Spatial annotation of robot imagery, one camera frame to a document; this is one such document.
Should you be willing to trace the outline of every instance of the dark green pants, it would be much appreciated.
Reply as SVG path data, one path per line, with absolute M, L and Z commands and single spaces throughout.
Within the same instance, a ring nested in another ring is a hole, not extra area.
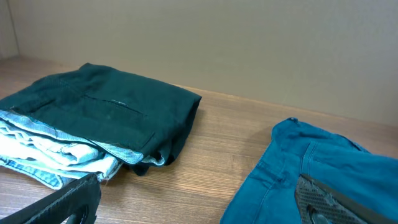
M 201 96 L 111 67 L 85 64 L 49 75 L 0 100 L 14 111 L 74 136 L 103 142 L 142 174 L 150 163 L 130 157 L 175 160 L 192 128 Z

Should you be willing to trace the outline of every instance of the wooden table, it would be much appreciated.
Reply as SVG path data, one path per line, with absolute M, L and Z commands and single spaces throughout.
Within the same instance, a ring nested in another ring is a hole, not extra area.
M 0 61 L 0 98 L 38 78 L 74 69 L 29 58 Z M 144 177 L 121 169 L 102 183 L 97 223 L 218 223 L 269 144 L 272 127 L 291 116 L 342 134 L 375 154 L 398 157 L 395 127 L 186 89 L 203 99 L 182 153 L 171 166 L 153 167 Z M 38 181 L 2 167 L 0 218 L 52 192 Z

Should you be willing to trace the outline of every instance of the stack of clothes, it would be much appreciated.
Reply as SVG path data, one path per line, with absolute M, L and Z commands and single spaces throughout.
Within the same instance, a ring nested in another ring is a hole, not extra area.
M 102 65 L 49 75 L 0 100 L 0 165 L 52 189 L 127 164 L 138 175 L 172 163 L 201 96 Z

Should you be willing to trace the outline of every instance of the white wall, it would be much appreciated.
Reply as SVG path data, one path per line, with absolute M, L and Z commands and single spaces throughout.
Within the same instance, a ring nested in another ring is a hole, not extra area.
M 0 0 L 0 59 L 18 55 L 17 40 L 7 0 Z
M 22 55 L 398 125 L 397 0 L 10 0 Z

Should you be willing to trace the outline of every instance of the seam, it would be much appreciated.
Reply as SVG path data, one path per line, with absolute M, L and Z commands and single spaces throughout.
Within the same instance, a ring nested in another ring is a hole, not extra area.
M 57 186 L 54 186 L 54 185 L 48 183 L 47 181 L 45 181 L 44 179 L 42 179 L 41 177 L 37 176 L 37 175 L 34 174 L 34 173 L 31 173 L 31 172 L 29 172 L 29 171 L 27 171 L 27 170 L 24 170 L 24 169 L 21 169 L 21 168 L 18 168 L 18 167 L 14 167 L 14 166 L 10 165 L 9 162 L 6 163 L 6 165 L 7 165 L 7 166 L 11 166 L 11 167 L 13 167 L 14 169 L 20 170 L 20 171 L 22 171 L 22 172 L 28 173 L 28 174 L 30 174 L 30 175 L 33 175 L 33 176 L 37 177 L 38 179 L 42 180 L 43 182 L 46 182 L 47 184 L 51 185 L 52 187 L 57 187 Z
M 278 177 L 280 177 L 281 173 L 282 173 L 284 170 L 285 170 L 285 162 L 284 162 L 284 165 L 282 166 L 280 172 L 278 173 Z M 277 179 L 274 180 L 274 182 L 272 183 L 272 185 L 271 185 L 271 186 L 268 188 L 268 190 L 265 192 L 265 194 L 264 194 L 264 196 L 263 196 L 263 198 L 262 198 L 262 200 L 261 200 L 260 206 L 259 206 L 259 208 L 258 208 L 258 210 L 257 210 L 257 212 L 256 212 L 255 219 L 253 220 L 252 224 L 254 224 L 254 223 L 257 221 L 257 219 L 259 218 L 260 209 L 261 209 L 261 207 L 262 207 L 262 204 L 264 203 L 264 201 L 265 201 L 265 199 L 266 199 L 266 197 L 267 197 L 269 191 L 274 187 L 274 185 L 275 185 L 275 183 L 276 183 L 277 181 L 281 181 L 281 179 L 279 179 L 279 180 L 277 180 Z

